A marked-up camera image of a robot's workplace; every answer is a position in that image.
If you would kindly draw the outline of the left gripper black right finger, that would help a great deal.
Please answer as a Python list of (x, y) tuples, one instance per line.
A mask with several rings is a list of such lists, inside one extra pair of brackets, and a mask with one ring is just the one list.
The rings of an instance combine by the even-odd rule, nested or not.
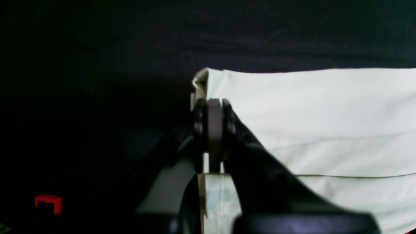
[(368, 212), (341, 208), (298, 180), (222, 101), (224, 168), (241, 207), (234, 234), (379, 234)]

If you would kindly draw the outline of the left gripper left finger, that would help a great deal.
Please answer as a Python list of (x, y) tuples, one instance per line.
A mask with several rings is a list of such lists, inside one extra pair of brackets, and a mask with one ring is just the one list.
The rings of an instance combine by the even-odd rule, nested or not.
[(197, 175), (207, 150), (207, 102), (197, 99), (189, 124), (163, 138), (152, 151), (147, 181), (134, 209), (134, 234), (200, 234)]

